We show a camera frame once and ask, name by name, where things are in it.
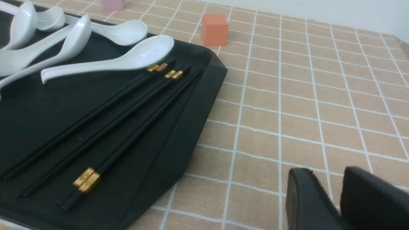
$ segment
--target spoon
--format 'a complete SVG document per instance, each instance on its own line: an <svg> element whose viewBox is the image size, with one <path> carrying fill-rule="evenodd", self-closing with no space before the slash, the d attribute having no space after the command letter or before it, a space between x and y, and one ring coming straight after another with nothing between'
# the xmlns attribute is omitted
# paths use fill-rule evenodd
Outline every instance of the spoon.
<svg viewBox="0 0 409 230"><path fill-rule="evenodd" d="M62 65L41 71L41 80L88 72L109 70L140 70L161 61L173 48L175 41L168 35L153 36L134 46L123 56L106 61Z"/></svg>
<svg viewBox="0 0 409 230"><path fill-rule="evenodd" d="M16 15L18 7L5 2L0 2L0 10L9 14ZM44 12L36 12L37 14L37 29L45 32L56 31L62 28L65 24L65 15L60 7L53 7Z"/></svg>
<svg viewBox="0 0 409 230"><path fill-rule="evenodd" d="M48 66L67 61L77 56L85 47L91 36L91 21L88 15L83 16L71 29L64 41L61 51L54 57L39 62L0 81L0 90L8 84Z"/></svg>
<svg viewBox="0 0 409 230"><path fill-rule="evenodd" d="M0 7L9 8L9 4L0 2ZM18 49L27 44L37 28L37 14L31 2L23 3L16 11L10 27L10 42L3 50Z"/></svg>
<svg viewBox="0 0 409 230"><path fill-rule="evenodd" d="M66 15L68 24L75 24L78 18ZM92 31L104 36L117 45L135 45L148 35L148 26L140 20L131 20L119 25L101 25L92 23Z"/></svg>

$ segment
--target block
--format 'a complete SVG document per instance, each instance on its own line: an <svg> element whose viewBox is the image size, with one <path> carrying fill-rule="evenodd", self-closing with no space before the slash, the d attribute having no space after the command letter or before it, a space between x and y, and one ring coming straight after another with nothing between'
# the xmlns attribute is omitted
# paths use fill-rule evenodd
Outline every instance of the block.
<svg viewBox="0 0 409 230"><path fill-rule="evenodd" d="M227 45L229 23L224 14L205 14L202 20L202 42L205 46Z"/></svg>
<svg viewBox="0 0 409 230"><path fill-rule="evenodd" d="M124 9L122 0L101 0L101 4L102 11L117 11Z"/></svg>

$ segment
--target black object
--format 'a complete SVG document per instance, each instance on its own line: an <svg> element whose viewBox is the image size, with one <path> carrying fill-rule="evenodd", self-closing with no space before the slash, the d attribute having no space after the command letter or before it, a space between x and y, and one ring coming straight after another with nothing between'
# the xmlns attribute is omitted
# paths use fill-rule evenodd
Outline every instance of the black object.
<svg viewBox="0 0 409 230"><path fill-rule="evenodd" d="M3 34L0 36L0 46L8 43L11 20L11 15L0 13L0 31ZM37 31L32 43L47 35L49 33ZM47 50L33 63L56 55L61 46L62 42ZM113 59L125 54L130 48L117 46L93 33L85 49L76 58L61 64ZM163 97L169 97L171 87L161 93L163 97L154 97L151 103L146 103L140 108L141 112L130 116L85 156L73 162L32 196L17 199L16 193L71 153L141 92L131 92L19 176L0 181L0 217L41 230L124 230L140 217L183 175L227 73L216 55L205 47L175 41L169 57L193 69L200 68L202 72L129 147L115 167L100 181L98 188L92 191L92 195L81 200L81 208L67 213L55 201L65 192L66 186L73 182L72 179L88 167L89 162L120 141L143 118L144 113ZM0 102L0 171L15 165L60 134L91 108L108 101L143 71L78 74L49 81L46 85L42 84L37 72L4 87ZM144 87L146 85L148 88L154 83L155 80L150 79L144 83Z"/></svg>

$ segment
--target white wall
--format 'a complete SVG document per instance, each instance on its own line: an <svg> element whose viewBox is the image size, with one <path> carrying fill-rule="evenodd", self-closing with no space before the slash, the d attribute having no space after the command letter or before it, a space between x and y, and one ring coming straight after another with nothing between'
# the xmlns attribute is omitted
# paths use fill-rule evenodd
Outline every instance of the white wall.
<svg viewBox="0 0 409 230"><path fill-rule="evenodd" d="M204 0L396 35L409 42L409 0Z"/></svg>

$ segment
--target chopsticks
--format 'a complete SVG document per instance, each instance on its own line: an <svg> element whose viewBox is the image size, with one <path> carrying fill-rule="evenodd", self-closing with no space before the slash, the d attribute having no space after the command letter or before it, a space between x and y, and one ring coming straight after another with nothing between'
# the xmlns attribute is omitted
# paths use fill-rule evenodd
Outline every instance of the chopsticks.
<svg viewBox="0 0 409 230"><path fill-rule="evenodd" d="M133 99L128 106L121 109L117 112L114 117L106 122L104 126L96 130L93 134L89 136L80 146L78 146L74 152L64 159L60 160L57 165L52 167L50 170L45 172L36 182L31 184L28 188L23 190L18 197L20 196L29 196L37 189L39 189L43 184L45 184L49 179L54 177L58 174L60 170L66 167L68 164L73 162L82 153L87 151L92 145L94 145L99 139L101 139L104 135L112 131L117 125L122 123L126 118L128 118L132 113L134 113L137 109L139 109L142 105L148 102L152 97L158 94L162 89L167 87L170 83L173 82L173 79L170 79L170 76L175 75L174 73L179 71L182 68L182 65L175 67L172 71L158 80L155 84L145 90L140 96Z"/></svg>
<svg viewBox="0 0 409 230"><path fill-rule="evenodd" d="M175 73L172 78L179 79L189 69L182 69ZM93 164L88 168L73 184L74 191L68 197L59 201L61 207L69 210L78 200L86 193L89 193L99 182L101 176L113 167L116 161L125 154L126 150L135 142L136 139L155 121L155 119L183 92L183 90L195 79L200 73L196 70L191 76L185 77L177 89L173 90L170 98L165 98L157 106L147 113L144 118L135 125L126 135L124 140L113 148L113 152L106 159Z"/></svg>
<svg viewBox="0 0 409 230"><path fill-rule="evenodd" d="M100 115L103 111L111 107L113 104L124 98L126 95L131 93L134 89L145 83L151 77L157 75L160 72L163 72L167 67L173 65L175 62L175 58L167 59L161 65L154 65L148 68L144 73L139 74L133 80L129 81L119 92L113 95L110 99L104 102L102 105L94 108L93 110L89 111L86 115L82 116L75 122L73 122L69 127L59 133L57 136L43 144L41 147L37 148L33 152L31 152L28 156L24 157L12 167L7 169L5 172L0 174L0 177L3 177L5 180L10 179L16 175L18 175L22 170L31 166L35 161L37 161L40 157L45 155L49 152L52 148L56 147L60 144L65 138L69 135L73 134L79 128L84 126L85 124L92 121L95 117Z"/></svg>

